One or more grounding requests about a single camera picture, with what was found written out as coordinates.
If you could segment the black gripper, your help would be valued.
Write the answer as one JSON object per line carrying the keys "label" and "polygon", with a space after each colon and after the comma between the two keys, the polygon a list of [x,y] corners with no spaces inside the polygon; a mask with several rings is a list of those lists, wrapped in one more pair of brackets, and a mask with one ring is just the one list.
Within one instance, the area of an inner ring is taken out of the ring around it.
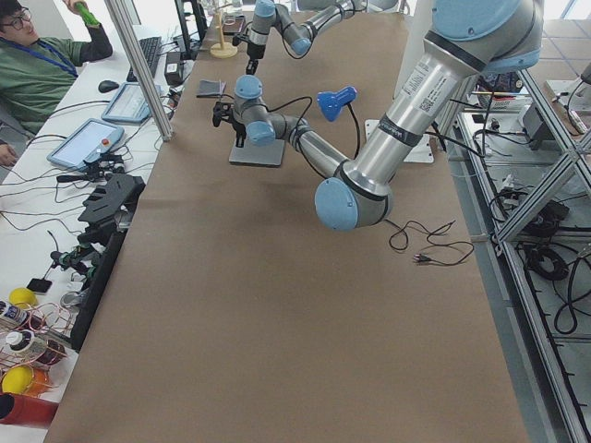
{"label": "black gripper", "polygon": [[247,137],[245,126],[239,122],[233,122],[233,129],[235,131],[235,145],[238,148],[243,148]]}
{"label": "black gripper", "polygon": [[249,42],[247,44],[247,55],[249,57],[249,60],[247,62],[247,67],[246,67],[246,74],[247,75],[255,75],[256,74],[259,60],[261,60],[264,57],[265,51],[266,51],[266,44],[265,43],[258,44],[258,43],[254,43],[254,42]]}

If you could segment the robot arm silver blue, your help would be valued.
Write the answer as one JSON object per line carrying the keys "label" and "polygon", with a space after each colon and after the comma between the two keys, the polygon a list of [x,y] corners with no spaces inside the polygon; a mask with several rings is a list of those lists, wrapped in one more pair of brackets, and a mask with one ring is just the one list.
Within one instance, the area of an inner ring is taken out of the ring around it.
{"label": "robot arm silver blue", "polygon": [[390,182],[458,85],[480,74],[529,68],[541,50],[541,1],[437,1],[424,53],[354,159],[345,157],[302,117],[271,112],[252,74],[235,84],[229,110],[237,138],[258,146],[288,142],[322,176],[315,209],[330,229],[381,222],[392,209]]}
{"label": "robot arm silver blue", "polygon": [[367,10],[367,1],[336,1],[306,21],[297,24],[284,5],[273,1],[257,1],[254,16],[247,33],[248,62],[246,73],[255,75],[259,61],[264,57],[267,41],[272,30],[277,30],[285,46],[304,57],[313,42],[330,27]]}

